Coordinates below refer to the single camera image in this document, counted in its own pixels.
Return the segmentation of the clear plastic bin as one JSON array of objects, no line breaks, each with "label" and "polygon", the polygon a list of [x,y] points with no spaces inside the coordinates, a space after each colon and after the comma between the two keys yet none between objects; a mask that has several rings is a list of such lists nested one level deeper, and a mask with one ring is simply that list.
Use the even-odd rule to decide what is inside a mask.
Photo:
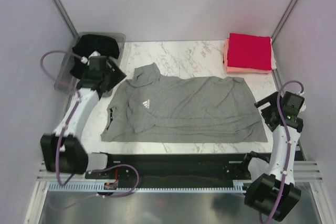
[{"label": "clear plastic bin", "polygon": [[[109,57],[111,60],[114,61],[114,63],[119,66],[120,62],[121,62],[121,58],[123,55],[123,51],[125,48],[125,41],[126,41],[126,35],[123,33],[103,33],[103,32],[81,32],[79,33],[79,37],[76,40],[76,42],[80,39],[81,36],[83,35],[87,35],[87,34],[94,34],[94,35],[104,35],[104,36],[109,36],[114,38],[119,46],[119,50],[120,50],[120,54],[118,59],[114,59],[112,57]],[[76,84],[76,82],[78,81],[77,78],[73,77],[70,73],[71,69],[73,68],[75,62],[74,59],[75,57],[71,55],[72,52],[72,47],[70,46],[70,48],[67,50],[67,52],[64,54],[62,63],[61,63],[61,67],[57,76],[57,80],[61,81],[61,82],[66,82],[72,86],[74,86]]]}]

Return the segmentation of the grey t shirt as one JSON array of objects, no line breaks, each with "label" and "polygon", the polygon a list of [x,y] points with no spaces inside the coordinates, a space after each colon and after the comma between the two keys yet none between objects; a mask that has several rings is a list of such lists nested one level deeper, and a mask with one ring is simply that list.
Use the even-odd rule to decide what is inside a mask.
[{"label": "grey t shirt", "polygon": [[255,98],[243,78],[164,76],[136,68],[117,88],[104,142],[266,142]]}]

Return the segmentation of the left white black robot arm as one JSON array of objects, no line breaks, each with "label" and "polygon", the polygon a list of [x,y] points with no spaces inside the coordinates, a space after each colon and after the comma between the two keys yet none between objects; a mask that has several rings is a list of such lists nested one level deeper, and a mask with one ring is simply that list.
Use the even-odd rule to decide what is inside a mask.
[{"label": "left white black robot arm", "polygon": [[89,166],[89,155],[81,143],[87,120],[101,100],[125,77],[125,73],[107,56],[81,57],[87,65],[75,87],[70,106],[51,134],[44,134],[40,146],[49,172],[84,174]]}]

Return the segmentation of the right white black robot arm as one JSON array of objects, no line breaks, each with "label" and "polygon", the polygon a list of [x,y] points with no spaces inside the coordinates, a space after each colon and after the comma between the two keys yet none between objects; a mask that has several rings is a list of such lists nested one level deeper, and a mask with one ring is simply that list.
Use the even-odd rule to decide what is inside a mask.
[{"label": "right white black robot arm", "polygon": [[273,136],[270,160],[248,153],[240,166],[241,174],[252,183],[246,190],[244,203],[261,214],[281,222],[298,203],[301,191],[295,187],[293,165],[303,120],[298,117],[305,99],[297,94],[275,92],[255,103]]}]

